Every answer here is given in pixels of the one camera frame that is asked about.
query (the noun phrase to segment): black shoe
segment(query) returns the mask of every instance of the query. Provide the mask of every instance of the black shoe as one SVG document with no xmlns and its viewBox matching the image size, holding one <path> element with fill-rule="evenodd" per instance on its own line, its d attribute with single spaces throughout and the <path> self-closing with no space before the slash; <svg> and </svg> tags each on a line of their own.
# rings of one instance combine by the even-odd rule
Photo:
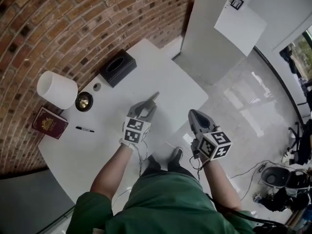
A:
<svg viewBox="0 0 312 234">
<path fill-rule="evenodd" d="M 155 160 L 155 158 L 153 157 L 153 155 L 149 155 L 148 156 L 148 161 L 149 161 L 149 167 L 151 167 L 151 168 L 157 168 L 157 169 L 160 169 L 161 168 L 161 166 L 160 166 L 160 164 Z"/>
<path fill-rule="evenodd" d="M 183 157 L 183 150 L 181 147 L 176 147 L 170 157 L 169 162 L 179 164 Z"/>
</svg>

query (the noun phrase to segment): green shirt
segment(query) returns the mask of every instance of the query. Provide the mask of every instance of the green shirt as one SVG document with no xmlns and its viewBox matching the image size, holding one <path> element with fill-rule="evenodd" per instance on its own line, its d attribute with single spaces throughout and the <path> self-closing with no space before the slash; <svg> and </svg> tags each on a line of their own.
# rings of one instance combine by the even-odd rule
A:
<svg viewBox="0 0 312 234">
<path fill-rule="evenodd" d="M 250 234 L 254 224 L 218 213 L 194 178 L 165 173 L 140 178 L 122 212 L 113 216 L 111 201 L 98 193 L 77 200 L 67 234 Z"/>
</svg>

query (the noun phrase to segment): fiducial marker cube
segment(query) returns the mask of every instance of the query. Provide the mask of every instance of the fiducial marker cube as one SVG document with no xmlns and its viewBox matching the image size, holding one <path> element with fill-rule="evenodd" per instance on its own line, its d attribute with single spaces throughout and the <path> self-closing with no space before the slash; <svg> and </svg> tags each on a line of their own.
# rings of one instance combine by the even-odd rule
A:
<svg viewBox="0 0 312 234">
<path fill-rule="evenodd" d="M 197 149 L 208 160 L 225 157 L 232 145 L 230 139 L 223 131 L 202 134 Z"/>
<path fill-rule="evenodd" d="M 148 135 L 151 128 L 149 122 L 126 117 L 123 139 L 133 144 L 141 143 Z"/>
</svg>

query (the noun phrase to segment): white table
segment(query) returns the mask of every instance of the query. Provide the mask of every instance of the white table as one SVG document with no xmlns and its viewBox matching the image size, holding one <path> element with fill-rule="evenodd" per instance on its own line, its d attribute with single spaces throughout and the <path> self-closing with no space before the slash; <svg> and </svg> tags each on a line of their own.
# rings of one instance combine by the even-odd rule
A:
<svg viewBox="0 0 312 234">
<path fill-rule="evenodd" d="M 158 48 L 143 39 L 127 51 L 136 59 L 137 68 L 115 88 L 96 76 L 84 89 L 93 95 L 93 107 L 86 113 L 73 105 L 61 116 L 69 125 L 59 140 L 45 136 L 39 149 L 68 196 L 77 198 L 90 186 L 103 165 L 119 147 L 122 124 L 132 105 L 146 100 L 156 91 L 157 111 L 147 137 L 148 151 L 157 152 L 167 138 L 187 120 L 190 109 L 198 109 L 207 94 L 172 60 Z M 101 84 L 98 92 L 93 90 Z M 95 133 L 81 131 L 76 126 L 92 129 Z M 138 178 L 138 159 L 133 156 L 126 168 L 117 195 L 132 187 Z"/>
</svg>

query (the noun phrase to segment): white lamp shade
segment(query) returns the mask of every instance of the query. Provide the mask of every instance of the white lamp shade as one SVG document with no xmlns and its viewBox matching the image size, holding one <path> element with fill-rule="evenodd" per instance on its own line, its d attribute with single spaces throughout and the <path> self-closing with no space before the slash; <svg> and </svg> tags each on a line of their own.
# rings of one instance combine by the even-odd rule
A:
<svg viewBox="0 0 312 234">
<path fill-rule="evenodd" d="M 51 71 L 46 71 L 39 78 L 37 93 L 60 109 L 70 108 L 77 98 L 77 84 Z"/>
</svg>

